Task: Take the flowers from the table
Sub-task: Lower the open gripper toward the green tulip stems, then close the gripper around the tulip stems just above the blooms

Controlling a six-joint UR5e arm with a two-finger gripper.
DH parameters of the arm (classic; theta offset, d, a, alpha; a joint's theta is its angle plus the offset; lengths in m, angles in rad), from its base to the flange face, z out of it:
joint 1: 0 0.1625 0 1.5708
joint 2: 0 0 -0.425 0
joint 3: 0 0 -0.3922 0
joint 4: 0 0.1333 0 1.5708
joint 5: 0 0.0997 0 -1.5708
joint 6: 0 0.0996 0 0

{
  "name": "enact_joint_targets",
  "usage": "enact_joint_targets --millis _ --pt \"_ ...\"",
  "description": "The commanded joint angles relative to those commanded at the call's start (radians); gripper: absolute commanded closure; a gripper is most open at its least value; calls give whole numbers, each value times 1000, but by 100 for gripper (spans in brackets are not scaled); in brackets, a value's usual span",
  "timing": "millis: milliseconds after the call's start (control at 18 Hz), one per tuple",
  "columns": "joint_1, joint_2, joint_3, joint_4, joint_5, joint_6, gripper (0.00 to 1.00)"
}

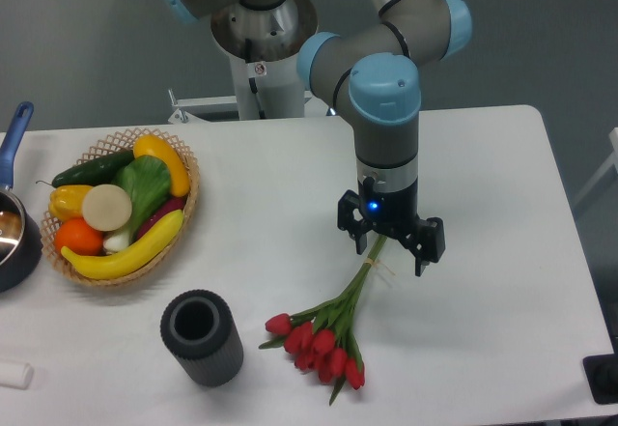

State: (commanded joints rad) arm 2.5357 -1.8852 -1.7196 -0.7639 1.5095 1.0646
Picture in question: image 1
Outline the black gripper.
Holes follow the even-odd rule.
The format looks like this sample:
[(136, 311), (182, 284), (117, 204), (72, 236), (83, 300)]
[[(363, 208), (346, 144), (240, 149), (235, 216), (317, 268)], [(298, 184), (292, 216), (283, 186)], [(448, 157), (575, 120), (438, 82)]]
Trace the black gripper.
[(417, 214), (418, 182), (405, 189), (382, 193), (375, 182), (358, 183), (358, 194), (347, 190), (337, 203), (337, 228), (348, 233), (360, 255), (367, 247), (367, 233), (376, 231), (404, 240), (414, 256), (414, 274), (437, 263), (444, 253), (444, 224), (439, 217), (422, 219)]

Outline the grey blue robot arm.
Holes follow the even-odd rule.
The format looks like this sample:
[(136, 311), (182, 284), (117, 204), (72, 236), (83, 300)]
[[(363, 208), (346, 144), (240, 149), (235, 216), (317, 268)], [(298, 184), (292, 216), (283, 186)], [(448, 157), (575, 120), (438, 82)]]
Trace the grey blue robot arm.
[(374, 231), (410, 251), (417, 272), (441, 258), (442, 220), (417, 212), (418, 70), (468, 44), (463, 0), (373, 0), (379, 24), (348, 39), (320, 30), (310, 0), (165, 2), (184, 22), (210, 20), (243, 120), (300, 117), (312, 95), (351, 126), (358, 189), (339, 200), (337, 225), (358, 251)]

